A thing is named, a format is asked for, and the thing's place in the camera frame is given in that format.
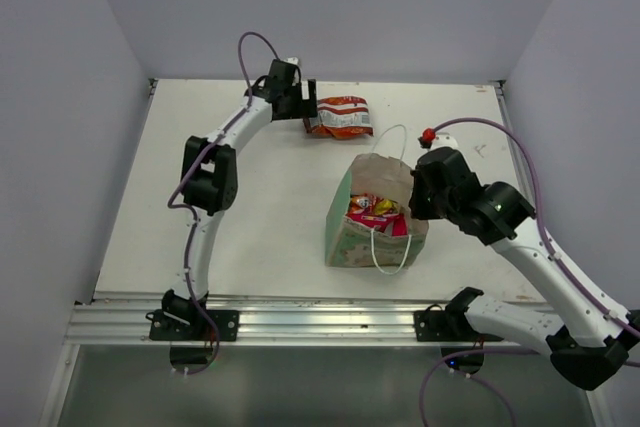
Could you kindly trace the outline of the red orange snack bag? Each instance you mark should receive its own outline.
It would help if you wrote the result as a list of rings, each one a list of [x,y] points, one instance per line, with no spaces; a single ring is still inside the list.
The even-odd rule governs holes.
[[[317,100],[317,116],[303,120],[307,134],[349,140],[374,135],[368,102],[357,96]]]

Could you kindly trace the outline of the pink Real crisps bag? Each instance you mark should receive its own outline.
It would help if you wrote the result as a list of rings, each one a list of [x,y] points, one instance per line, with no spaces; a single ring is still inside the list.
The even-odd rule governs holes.
[[[409,233],[405,216],[402,213],[386,216],[347,214],[346,218],[389,237],[402,237]]]

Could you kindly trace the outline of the green printed paper bag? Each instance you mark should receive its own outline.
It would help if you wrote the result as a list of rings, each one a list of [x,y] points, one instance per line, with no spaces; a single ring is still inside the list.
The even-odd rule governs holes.
[[[413,177],[404,162],[408,131],[402,124],[387,130],[394,129],[403,134],[397,157],[380,155],[372,147],[353,159],[338,184],[325,219],[324,263],[328,267],[375,268],[383,275],[394,276],[410,267],[424,248],[429,223],[413,219],[409,212]],[[363,193],[397,202],[409,233],[389,237],[347,219],[351,196]]]

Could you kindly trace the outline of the orange Fox's candy bag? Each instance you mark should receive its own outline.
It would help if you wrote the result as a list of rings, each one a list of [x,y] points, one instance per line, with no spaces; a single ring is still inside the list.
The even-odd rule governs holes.
[[[397,202],[368,193],[352,195],[347,210],[347,214],[350,216],[374,217],[390,217],[398,215],[400,212],[401,209]]]

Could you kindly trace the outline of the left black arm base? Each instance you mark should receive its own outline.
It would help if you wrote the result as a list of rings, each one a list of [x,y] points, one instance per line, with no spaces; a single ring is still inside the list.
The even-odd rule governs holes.
[[[160,309],[148,312],[145,318],[151,322],[149,339],[152,341],[216,341],[234,342],[240,326],[237,310],[208,310],[207,314],[218,328],[218,334],[200,314],[192,324],[186,324],[165,315]]]

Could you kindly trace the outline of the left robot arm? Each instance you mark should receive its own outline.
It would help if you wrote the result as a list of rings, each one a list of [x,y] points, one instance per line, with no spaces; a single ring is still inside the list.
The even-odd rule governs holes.
[[[185,339],[197,339],[207,330],[210,260],[219,226],[238,193],[239,154],[270,123],[316,115],[316,81],[302,79],[297,58],[274,59],[219,128],[186,141],[181,179],[167,203],[190,215],[182,279],[166,292],[161,307]]]

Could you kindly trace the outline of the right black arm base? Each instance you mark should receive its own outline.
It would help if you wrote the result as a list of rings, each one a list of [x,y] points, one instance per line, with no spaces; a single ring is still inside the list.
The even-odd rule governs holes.
[[[462,342],[474,336],[462,313],[439,304],[414,311],[413,328],[418,342]]]

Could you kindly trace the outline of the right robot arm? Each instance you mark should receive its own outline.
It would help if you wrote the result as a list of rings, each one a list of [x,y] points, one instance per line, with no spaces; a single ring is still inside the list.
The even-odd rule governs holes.
[[[466,287],[426,324],[457,339],[488,335],[550,359],[574,386],[593,391],[613,377],[638,344],[639,313],[599,289],[561,250],[550,253],[536,212],[508,183],[481,184],[451,147],[422,155],[412,171],[409,207],[417,220],[443,219],[514,266],[552,307],[536,312]]]

